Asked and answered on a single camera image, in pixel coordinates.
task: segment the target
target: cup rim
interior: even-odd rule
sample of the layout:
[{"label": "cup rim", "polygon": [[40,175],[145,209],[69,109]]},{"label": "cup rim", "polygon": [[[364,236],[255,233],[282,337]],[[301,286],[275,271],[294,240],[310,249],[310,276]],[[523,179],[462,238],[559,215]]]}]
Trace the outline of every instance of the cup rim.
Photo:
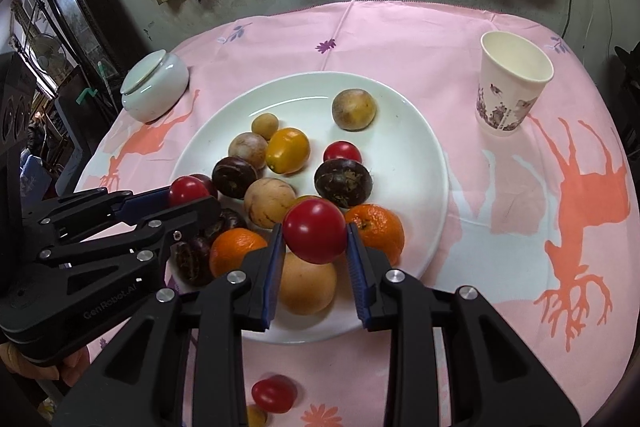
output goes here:
[{"label": "cup rim", "polygon": [[[494,56],[487,50],[486,46],[484,45],[484,38],[487,35],[493,34],[493,33],[504,33],[511,37],[515,37],[517,39],[520,39],[521,41],[526,42],[527,46],[532,46],[535,49],[536,53],[539,53],[540,55],[542,55],[542,57],[544,57],[544,59],[546,60],[547,64],[549,64],[549,67],[551,68],[551,73],[549,74],[548,78],[531,78],[530,76],[517,73],[516,71],[513,71],[510,68],[507,68],[505,65],[501,64],[500,62],[498,62],[498,60],[494,58]],[[539,46],[535,45],[533,42],[531,42],[529,39],[524,38],[523,36],[520,36],[516,33],[511,33],[511,32],[506,32],[501,30],[492,30],[489,32],[485,32],[480,37],[480,45],[482,46],[482,50],[484,51],[484,54],[489,58],[489,60],[491,60],[500,69],[506,71],[509,74],[512,74],[513,76],[519,79],[526,80],[527,82],[533,82],[535,84],[546,84],[554,77],[554,73],[555,73],[554,64],[553,62],[551,62],[551,59],[548,57],[548,55],[544,51],[542,51],[542,49]]]}]

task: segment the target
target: human hand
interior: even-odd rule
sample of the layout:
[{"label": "human hand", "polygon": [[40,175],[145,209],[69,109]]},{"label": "human hand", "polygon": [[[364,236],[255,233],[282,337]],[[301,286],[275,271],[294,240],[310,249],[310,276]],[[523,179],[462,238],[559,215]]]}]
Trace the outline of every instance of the human hand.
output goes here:
[{"label": "human hand", "polygon": [[12,343],[0,344],[0,359],[10,373],[37,380],[62,380],[73,386],[89,367],[89,350],[86,347],[69,355],[58,366],[38,367],[25,359]]}]

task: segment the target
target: white plate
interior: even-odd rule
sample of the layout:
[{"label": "white plate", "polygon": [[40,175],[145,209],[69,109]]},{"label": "white plate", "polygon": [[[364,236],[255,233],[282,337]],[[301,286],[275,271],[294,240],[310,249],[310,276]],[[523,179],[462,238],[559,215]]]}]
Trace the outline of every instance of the white plate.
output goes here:
[{"label": "white plate", "polygon": [[[365,130],[348,132],[334,123],[331,104],[343,89],[354,87],[371,93],[378,112]],[[278,176],[269,169],[264,171],[265,176],[285,179],[298,195],[316,194],[314,173],[330,143],[347,140],[360,149],[373,178],[368,202],[398,214],[406,236],[399,268],[420,277],[436,251],[447,212],[449,178],[444,155],[420,112],[404,96],[369,78],[325,71],[293,74],[255,87],[229,102],[201,127],[182,152],[169,183],[195,172],[210,175],[213,166],[227,156],[231,140],[250,131],[254,118],[263,112],[275,114],[281,127],[302,130],[311,142],[311,157],[301,172]],[[241,201],[224,196],[220,201],[244,214]],[[320,341],[361,327],[346,262],[336,265],[338,291],[327,310],[300,317],[278,307],[268,331],[242,334],[257,341],[290,344]],[[182,282],[181,287],[188,285]]]}]

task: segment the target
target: dark brown water chestnut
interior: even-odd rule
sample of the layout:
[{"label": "dark brown water chestnut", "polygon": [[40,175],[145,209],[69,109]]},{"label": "dark brown water chestnut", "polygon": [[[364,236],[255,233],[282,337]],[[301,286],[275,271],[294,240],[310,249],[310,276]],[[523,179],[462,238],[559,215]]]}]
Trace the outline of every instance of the dark brown water chestnut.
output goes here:
[{"label": "dark brown water chestnut", "polygon": [[214,186],[225,196],[236,200],[244,198],[249,185],[257,179],[258,174],[250,163],[232,156],[222,158],[211,173]]},{"label": "dark brown water chestnut", "polygon": [[318,194],[341,208],[364,203],[371,195],[373,181],[369,171],[347,158],[327,160],[314,175]]},{"label": "dark brown water chestnut", "polygon": [[188,243],[180,241],[172,246],[180,277],[193,286],[205,286],[213,280],[209,270],[209,241],[194,237]]},{"label": "dark brown water chestnut", "polygon": [[221,233],[231,229],[247,228],[248,226],[244,217],[231,208],[223,208],[220,211],[218,220],[204,230],[204,238],[209,242],[209,246],[211,246]]}]

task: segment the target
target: tablecloth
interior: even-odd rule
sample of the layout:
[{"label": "tablecloth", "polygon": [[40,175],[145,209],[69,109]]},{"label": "tablecloth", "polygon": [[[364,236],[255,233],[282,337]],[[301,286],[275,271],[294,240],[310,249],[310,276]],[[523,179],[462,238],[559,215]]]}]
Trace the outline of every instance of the tablecloth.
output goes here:
[{"label": "tablecloth", "polygon": [[[479,39],[489,30],[530,39],[555,68],[530,118],[508,138],[483,133],[474,116]],[[422,280],[446,291],[475,285],[542,360],[582,421],[598,410],[634,343],[638,202],[610,115],[555,33],[516,16],[461,7],[347,2],[242,19],[184,41],[175,53],[190,69],[188,92],[151,125],[119,115],[78,189],[142,192],[168,184],[200,126],[268,80],[322,70],[378,80],[425,115],[446,153],[447,219]],[[92,356],[112,336],[92,343]],[[301,392],[271,425],[381,426],[389,340],[385,332],[357,331],[297,346],[245,341],[248,401],[260,377],[282,373]],[[439,371],[443,377],[442,363]],[[448,425],[446,389],[440,399]]]}]

